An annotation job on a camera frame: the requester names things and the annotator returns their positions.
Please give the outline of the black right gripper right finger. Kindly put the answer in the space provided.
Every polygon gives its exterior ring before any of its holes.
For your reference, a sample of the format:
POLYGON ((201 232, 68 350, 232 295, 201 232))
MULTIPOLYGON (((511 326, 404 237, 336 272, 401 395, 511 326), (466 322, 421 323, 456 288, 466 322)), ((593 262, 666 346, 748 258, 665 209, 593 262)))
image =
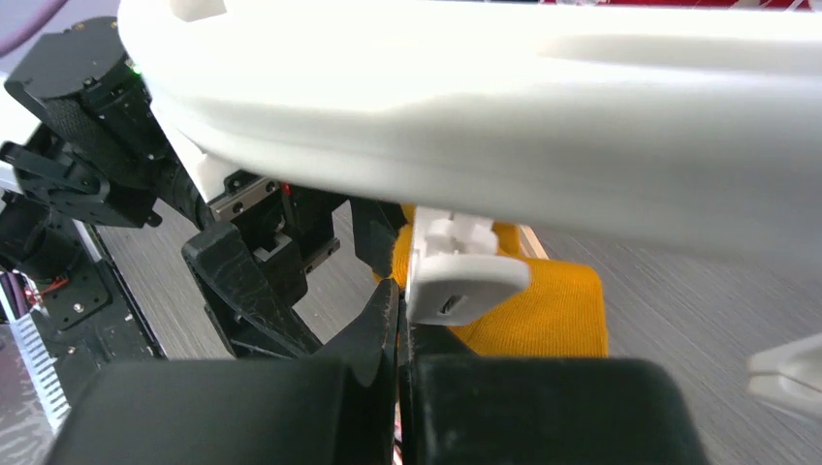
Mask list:
POLYGON ((677 383, 636 358, 478 356, 447 328, 398 330, 409 464, 703 464, 677 383))

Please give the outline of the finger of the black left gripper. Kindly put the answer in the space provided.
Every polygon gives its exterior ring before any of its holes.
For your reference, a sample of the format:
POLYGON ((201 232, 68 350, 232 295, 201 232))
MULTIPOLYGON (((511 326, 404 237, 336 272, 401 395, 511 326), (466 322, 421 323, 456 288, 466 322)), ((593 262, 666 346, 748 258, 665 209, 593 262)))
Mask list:
POLYGON ((352 197, 353 242, 356 257, 379 279, 392 273, 392 256, 399 230, 407 223, 398 203, 352 197))
POLYGON ((235 224, 219 222, 185 242, 181 255, 231 356, 305 357, 322 347, 293 309, 307 281, 300 247, 287 235, 248 247, 235 224))

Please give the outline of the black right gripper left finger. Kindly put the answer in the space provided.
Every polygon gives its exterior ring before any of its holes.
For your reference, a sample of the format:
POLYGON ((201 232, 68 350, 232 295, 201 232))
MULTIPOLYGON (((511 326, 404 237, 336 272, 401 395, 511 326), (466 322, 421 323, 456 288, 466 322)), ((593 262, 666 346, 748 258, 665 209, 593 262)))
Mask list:
POLYGON ((88 385, 49 464, 389 464, 398 287, 311 356, 120 363, 88 385))

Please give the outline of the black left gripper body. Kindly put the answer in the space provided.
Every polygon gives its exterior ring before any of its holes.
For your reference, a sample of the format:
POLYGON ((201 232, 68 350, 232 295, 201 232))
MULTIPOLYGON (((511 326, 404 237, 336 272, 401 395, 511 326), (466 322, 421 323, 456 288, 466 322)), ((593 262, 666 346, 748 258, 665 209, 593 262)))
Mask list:
POLYGON ((231 222, 274 293, 292 306, 307 294, 307 275, 338 250, 332 214, 341 195, 236 172, 207 206, 231 222))

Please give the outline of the yellow sock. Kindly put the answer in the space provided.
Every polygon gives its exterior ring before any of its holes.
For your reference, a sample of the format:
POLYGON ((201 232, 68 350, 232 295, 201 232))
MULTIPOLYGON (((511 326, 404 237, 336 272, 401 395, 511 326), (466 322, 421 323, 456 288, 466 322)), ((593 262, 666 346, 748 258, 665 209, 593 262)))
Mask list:
MULTIPOLYGON (((392 256, 394 280, 404 293, 416 205, 399 203, 407 223, 392 256)), ((609 334, 602 284, 589 266, 522 254, 518 225, 494 221, 498 253, 530 267, 531 282, 520 294, 463 326, 440 326, 485 357, 607 357, 609 334)))

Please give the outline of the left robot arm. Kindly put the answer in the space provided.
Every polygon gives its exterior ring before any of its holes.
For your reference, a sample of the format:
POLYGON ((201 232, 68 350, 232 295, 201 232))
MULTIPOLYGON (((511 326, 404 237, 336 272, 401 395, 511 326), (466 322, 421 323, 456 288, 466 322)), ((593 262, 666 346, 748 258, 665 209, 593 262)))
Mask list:
POLYGON ((1 216, 1 264, 40 287, 28 297, 49 351, 96 364, 148 355, 150 328, 109 258, 99 227, 161 224, 163 203, 196 234, 181 250, 203 313, 232 356, 297 356, 320 340, 295 312, 307 276, 338 248, 333 212, 348 204, 356 256, 378 276, 405 219, 396 204, 333 194, 238 168, 202 188, 183 145, 158 122, 116 20, 93 17, 46 33, 2 95, 35 119, 1 159, 16 190, 1 216))

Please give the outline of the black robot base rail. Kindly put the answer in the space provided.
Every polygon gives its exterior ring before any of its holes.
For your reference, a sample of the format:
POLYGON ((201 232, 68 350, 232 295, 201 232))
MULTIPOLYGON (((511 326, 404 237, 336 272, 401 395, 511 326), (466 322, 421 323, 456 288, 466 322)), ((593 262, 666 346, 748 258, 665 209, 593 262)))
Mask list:
POLYGON ((46 250, 68 248, 75 260, 52 282, 27 279, 31 310, 2 297, 2 308, 52 431, 58 431, 88 382, 120 361, 165 354, 97 231, 53 216, 46 250))

